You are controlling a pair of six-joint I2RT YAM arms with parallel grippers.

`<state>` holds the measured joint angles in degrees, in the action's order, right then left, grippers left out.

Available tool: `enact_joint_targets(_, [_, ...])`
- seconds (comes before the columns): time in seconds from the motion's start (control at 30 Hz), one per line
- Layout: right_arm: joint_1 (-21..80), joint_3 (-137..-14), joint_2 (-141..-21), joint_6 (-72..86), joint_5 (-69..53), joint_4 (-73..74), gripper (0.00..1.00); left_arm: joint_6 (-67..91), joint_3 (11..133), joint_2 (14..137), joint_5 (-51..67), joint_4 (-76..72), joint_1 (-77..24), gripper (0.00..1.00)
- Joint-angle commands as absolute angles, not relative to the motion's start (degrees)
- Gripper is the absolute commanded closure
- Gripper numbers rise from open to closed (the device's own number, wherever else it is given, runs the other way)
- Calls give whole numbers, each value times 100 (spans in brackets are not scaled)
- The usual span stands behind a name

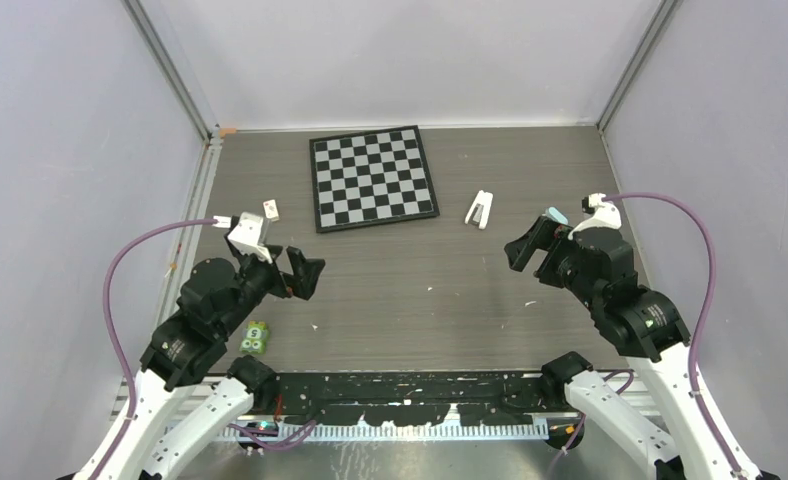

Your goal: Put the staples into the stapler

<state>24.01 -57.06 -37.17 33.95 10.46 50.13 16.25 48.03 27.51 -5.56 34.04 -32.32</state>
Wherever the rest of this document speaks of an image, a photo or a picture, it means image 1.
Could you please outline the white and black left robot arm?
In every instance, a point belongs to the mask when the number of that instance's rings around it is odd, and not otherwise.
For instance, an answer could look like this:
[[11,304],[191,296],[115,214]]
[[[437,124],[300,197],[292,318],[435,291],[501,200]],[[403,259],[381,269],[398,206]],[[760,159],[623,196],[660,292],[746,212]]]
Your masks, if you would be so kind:
[[211,395],[176,426],[171,419],[227,352],[232,334],[269,295],[310,299],[326,262],[295,247],[267,245],[271,259],[232,248],[231,259],[196,264],[178,309],[154,331],[135,391],[76,479],[175,479],[243,413],[268,412],[275,372],[251,355],[235,360]]

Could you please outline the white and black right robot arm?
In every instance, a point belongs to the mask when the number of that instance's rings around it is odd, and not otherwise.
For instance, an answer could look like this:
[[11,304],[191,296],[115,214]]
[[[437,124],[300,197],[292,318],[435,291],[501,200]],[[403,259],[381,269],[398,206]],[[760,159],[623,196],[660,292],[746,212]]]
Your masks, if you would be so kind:
[[504,247],[518,272],[537,250],[546,256],[535,277],[586,308],[598,333],[642,377],[665,424],[639,413],[576,352],[543,365],[537,387],[547,406],[582,413],[651,479],[773,478],[720,426],[735,460],[726,458],[696,405],[702,389],[690,383],[688,329],[667,296],[639,284],[633,249],[617,228],[576,230],[542,215]]

